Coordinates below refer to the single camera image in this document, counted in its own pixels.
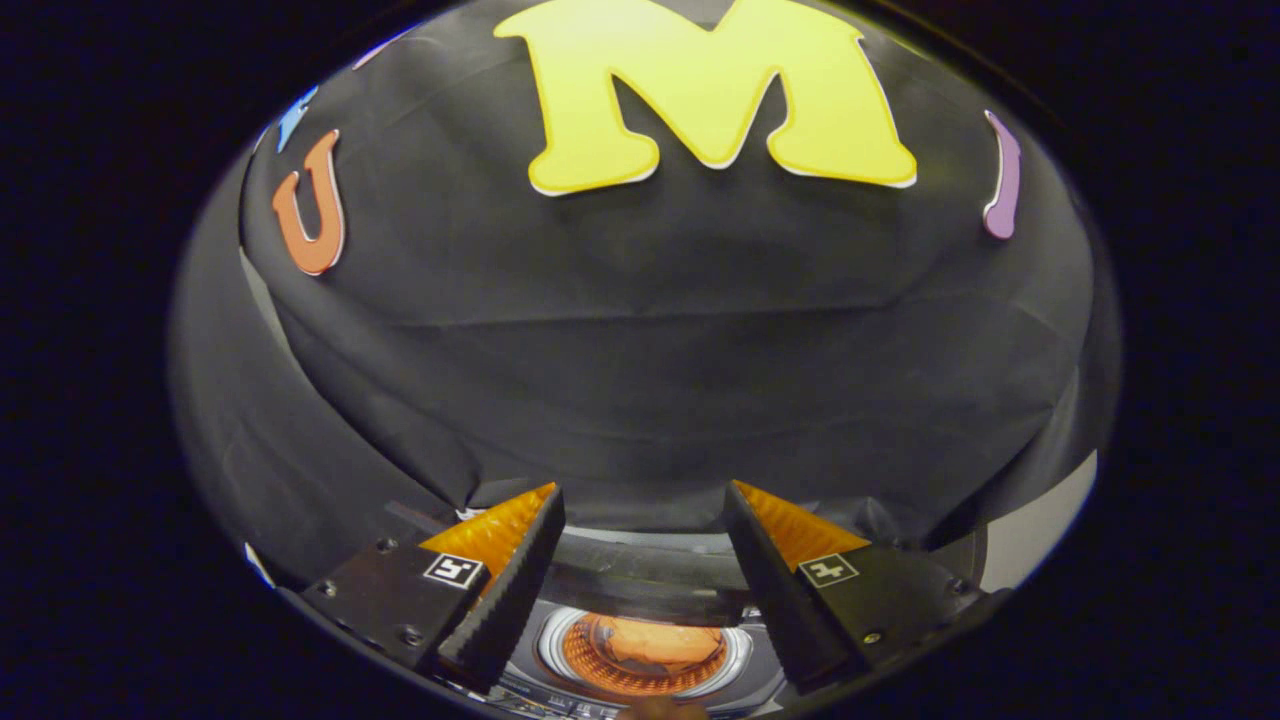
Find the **orange letter u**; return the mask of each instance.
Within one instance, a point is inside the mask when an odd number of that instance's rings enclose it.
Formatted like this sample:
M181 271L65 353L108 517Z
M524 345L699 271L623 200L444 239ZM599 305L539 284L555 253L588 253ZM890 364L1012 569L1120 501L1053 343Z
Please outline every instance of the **orange letter u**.
M320 234L307 237L302 228L302 215L298 214L298 173L289 173L280 187L275 190L271 208L280 220L280 233L284 246L298 265L308 275L319 275L338 263L342 255L343 237L347 233L342 217L342 200L338 197L338 181L333 172L333 146L338 142L338 131L325 133L307 152L302 167L311 173L311 186L320 209Z

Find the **bolt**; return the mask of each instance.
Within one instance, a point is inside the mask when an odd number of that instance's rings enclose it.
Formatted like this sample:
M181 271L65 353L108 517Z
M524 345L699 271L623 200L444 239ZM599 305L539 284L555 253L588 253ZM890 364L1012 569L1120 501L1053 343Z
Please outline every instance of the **bolt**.
M422 644L422 633L419 633L416 628L404 628L401 630L401 642L410 647L417 647Z

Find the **yellow letter m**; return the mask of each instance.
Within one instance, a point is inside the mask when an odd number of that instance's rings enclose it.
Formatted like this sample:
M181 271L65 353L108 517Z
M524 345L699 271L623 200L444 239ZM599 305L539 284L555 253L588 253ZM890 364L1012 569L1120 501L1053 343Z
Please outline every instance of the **yellow letter m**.
M550 0L497 37L524 37L547 149L529 165L545 195L648 178L658 145L622 122L613 78L634 90L709 168L727 168L774 76L787 119L769 135L787 170L891 187L915 182L861 33L790 0L736 0L713 31L650 0Z

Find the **black fabric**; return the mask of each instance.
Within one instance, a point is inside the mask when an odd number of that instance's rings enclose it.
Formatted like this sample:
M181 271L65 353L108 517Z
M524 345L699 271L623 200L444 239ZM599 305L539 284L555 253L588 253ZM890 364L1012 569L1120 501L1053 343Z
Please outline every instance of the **black fabric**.
M714 528L737 478L920 538L1046 427L1076 377L1092 256L1061 169L997 100L855 19L914 187L776 167L777 85L726 170L620 86L658 170L548 199L526 174L544 138L525 44L493 37L520 6L470 4L343 69L246 181L246 252L298 363L397 466L454 505L476 480L557 480L571 524L644 530ZM680 9L714 24L727 6ZM1023 150L1009 242L982 228L986 109ZM348 234L314 278L270 199L333 128ZM310 192L303 173L315 232Z

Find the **orange lens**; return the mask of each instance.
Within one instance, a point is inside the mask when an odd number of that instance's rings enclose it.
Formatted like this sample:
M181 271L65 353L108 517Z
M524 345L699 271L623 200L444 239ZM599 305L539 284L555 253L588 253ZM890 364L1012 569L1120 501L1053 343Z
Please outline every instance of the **orange lens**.
M623 696L675 694L714 675L727 657L719 628L662 625L588 614L564 635L564 660L586 683Z

